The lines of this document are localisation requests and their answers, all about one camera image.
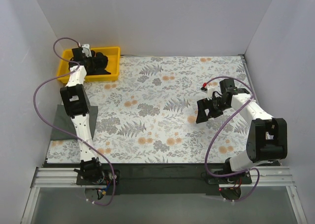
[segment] black bracket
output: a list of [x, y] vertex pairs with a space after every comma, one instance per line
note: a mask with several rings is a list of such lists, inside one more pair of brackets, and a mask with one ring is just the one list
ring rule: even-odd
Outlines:
[[233, 95], [237, 94], [249, 94], [247, 89], [238, 89], [235, 87], [233, 79], [225, 79], [220, 81], [220, 89], [222, 96], [216, 97], [213, 93], [212, 99], [201, 99], [197, 101], [198, 115], [196, 123], [202, 123], [208, 121], [210, 118], [216, 118], [223, 114], [223, 111], [231, 108], [231, 102]]
[[104, 178], [104, 172], [102, 171], [102, 164], [98, 158], [92, 158], [90, 161], [81, 161], [80, 170], [74, 169], [82, 179], [96, 183]]
[[[103, 164], [105, 178], [111, 173], [107, 164]], [[210, 177], [205, 172], [203, 163], [116, 163], [116, 195], [119, 194], [172, 194], [205, 193], [220, 195], [219, 184], [230, 184], [227, 179]], [[222, 172], [222, 163], [210, 163], [212, 172]], [[251, 184], [247, 175], [242, 177], [242, 184]], [[77, 185], [93, 185], [91, 181], [77, 177]]]
[[[227, 173], [224, 171], [224, 169], [210, 169], [210, 171], [214, 174], [217, 175], [226, 175]], [[214, 185], [214, 184], [231, 184], [234, 183], [240, 179], [242, 179], [242, 184], [251, 184], [252, 179], [251, 175], [249, 172], [243, 172], [234, 176], [230, 177], [213, 177], [211, 175], [206, 175], [206, 179], [209, 185]]]
[[[74, 118], [76, 115], [85, 116], [89, 113], [91, 105], [82, 84], [62, 87], [60, 88], [60, 94], [68, 116]], [[71, 100], [74, 96], [78, 96], [78, 99]]]
[[[102, 54], [101, 52], [96, 53], [95, 51], [91, 51], [92, 56], [86, 57], [82, 52], [83, 48], [72, 48], [73, 58], [72, 61], [76, 61], [83, 65], [87, 75], [110, 75], [106, 69], [108, 65], [108, 57]], [[69, 63], [69, 69], [73, 66], [76, 66], [76, 63]]]
[[279, 160], [287, 155], [287, 125], [283, 118], [252, 120], [246, 143], [251, 161]]

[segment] table surface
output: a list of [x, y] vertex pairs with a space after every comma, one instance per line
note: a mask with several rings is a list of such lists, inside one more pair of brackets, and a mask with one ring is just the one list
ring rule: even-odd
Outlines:
[[[202, 84], [221, 75], [248, 84], [240, 57], [122, 57], [118, 81], [84, 84], [91, 105], [98, 106], [94, 147], [112, 163], [204, 162], [212, 137], [234, 112], [195, 123], [197, 101], [206, 97]], [[219, 80], [213, 85], [220, 91]], [[224, 162], [245, 150], [248, 128], [237, 115], [208, 161]], [[79, 158], [76, 140], [50, 141], [47, 163]]]

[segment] gray block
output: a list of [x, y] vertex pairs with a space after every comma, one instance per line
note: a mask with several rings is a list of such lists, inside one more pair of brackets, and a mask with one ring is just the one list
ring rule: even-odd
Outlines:
[[[91, 106], [90, 107], [90, 130], [91, 130], [92, 138], [95, 132], [97, 114], [98, 114], [98, 107]], [[63, 105], [57, 105], [56, 115], [54, 119], [54, 126], [64, 129], [72, 134], [76, 134], [71, 118], [66, 114]], [[54, 128], [51, 131], [50, 140], [67, 140], [67, 139], [75, 139], [75, 138]]]

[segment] black mounting plate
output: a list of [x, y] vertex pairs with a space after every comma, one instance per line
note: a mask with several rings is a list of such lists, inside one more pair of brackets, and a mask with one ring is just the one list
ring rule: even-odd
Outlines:
[[[105, 172], [110, 171], [108, 165], [102, 166]], [[205, 174], [203, 163], [117, 163], [113, 167], [117, 175], [115, 195], [205, 193], [219, 196], [219, 184], [229, 184], [227, 179], [202, 176]], [[212, 171], [222, 170], [223, 163], [209, 163], [208, 167]], [[242, 178], [242, 184], [251, 183], [250, 176]], [[76, 184], [95, 186], [79, 175]]]

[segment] yellow tray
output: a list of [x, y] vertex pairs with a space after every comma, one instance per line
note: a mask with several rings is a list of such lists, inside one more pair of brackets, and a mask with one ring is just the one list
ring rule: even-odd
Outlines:
[[[120, 47], [106, 47], [106, 48], [91, 48], [95, 52], [101, 52], [108, 57], [108, 64], [105, 70], [110, 72], [110, 75], [87, 75], [85, 82], [93, 81], [114, 81], [118, 80], [119, 76], [119, 60], [120, 60]], [[73, 57], [71, 49], [66, 49], [63, 52], [63, 58], [71, 59]], [[68, 62], [61, 60], [58, 67], [57, 76], [69, 73]], [[69, 76], [58, 78], [64, 84], [68, 83]]]

